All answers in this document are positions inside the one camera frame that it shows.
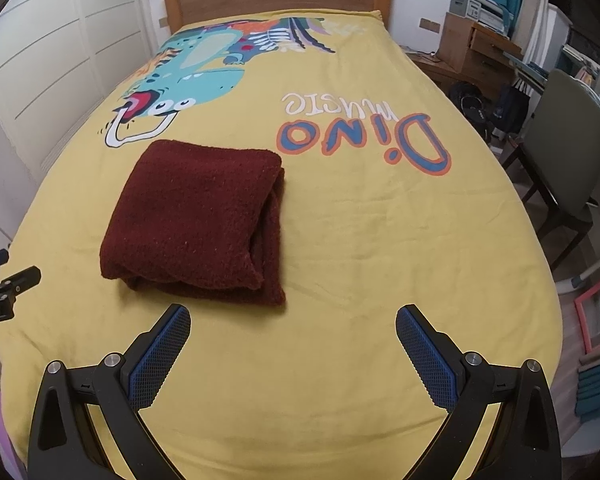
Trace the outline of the dark red knit sweater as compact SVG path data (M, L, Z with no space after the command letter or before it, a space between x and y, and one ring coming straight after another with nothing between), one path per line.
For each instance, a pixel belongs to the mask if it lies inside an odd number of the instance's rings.
M100 274L132 289L282 306L284 175L269 150L151 143L114 207Z

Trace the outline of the stack of folded teal cloths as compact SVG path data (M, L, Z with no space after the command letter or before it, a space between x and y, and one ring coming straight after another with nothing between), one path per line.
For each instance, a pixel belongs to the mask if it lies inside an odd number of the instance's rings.
M578 369L574 412L581 422L600 418L600 354L595 358L584 360Z

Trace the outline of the white wardrobe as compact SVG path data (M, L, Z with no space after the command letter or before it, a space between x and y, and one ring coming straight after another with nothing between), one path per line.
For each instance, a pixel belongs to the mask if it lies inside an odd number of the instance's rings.
M149 55L140 0L8 0L0 13L0 249L76 130Z

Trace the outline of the yellow dinosaur print bedspread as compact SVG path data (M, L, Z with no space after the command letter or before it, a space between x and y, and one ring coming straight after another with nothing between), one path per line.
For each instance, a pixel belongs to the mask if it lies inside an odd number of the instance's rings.
M174 296L100 274L151 143L269 150L285 171L280 307L187 298L192 333L145 412L189 479L399 479L441 425L394 319L416 304L494 364L553 376L550 268L492 152L378 12L291 9L183 27L96 107L44 177L6 273L41 283L0 324L19 458L53 360L91 365Z

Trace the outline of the grey upholstered chair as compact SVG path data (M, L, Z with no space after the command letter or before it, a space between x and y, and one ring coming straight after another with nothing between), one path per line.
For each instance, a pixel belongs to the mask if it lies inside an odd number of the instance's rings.
M547 215L536 237L558 228L574 237L550 263L550 270L570 255L593 226L588 200L600 177L600 99L591 87L562 70L552 70L541 99L515 140L502 166L520 162L531 179L522 198L540 194Z

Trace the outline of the dark blue bag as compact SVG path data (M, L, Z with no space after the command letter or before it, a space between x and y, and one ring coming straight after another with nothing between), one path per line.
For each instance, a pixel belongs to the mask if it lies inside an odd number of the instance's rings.
M529 102L528 94L519 88L504 86L492 110L492 124L505 133L520 133L527 118Z

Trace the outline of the black backpack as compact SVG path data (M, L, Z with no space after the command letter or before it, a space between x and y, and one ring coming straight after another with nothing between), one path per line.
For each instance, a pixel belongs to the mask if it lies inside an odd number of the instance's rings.
M465 119L476 130L480 138L491 143L492 126L488 121L486 106L480 89L468 81L457 81L452 84L446 95Z

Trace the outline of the wooden desk drawer cabinet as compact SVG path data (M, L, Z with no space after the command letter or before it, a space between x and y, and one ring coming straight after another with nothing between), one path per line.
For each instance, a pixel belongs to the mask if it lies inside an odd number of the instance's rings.
M445 15L437 58L462 81L477 86L495 101L515 81L508 56L522 60L521 48L489 27L458 15Z

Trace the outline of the white printer box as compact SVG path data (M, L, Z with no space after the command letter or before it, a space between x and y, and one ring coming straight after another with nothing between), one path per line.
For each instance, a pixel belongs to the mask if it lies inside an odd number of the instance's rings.
M500 35L509 36L512 14L493 0L450 0L449 12L461 18L470 18Z

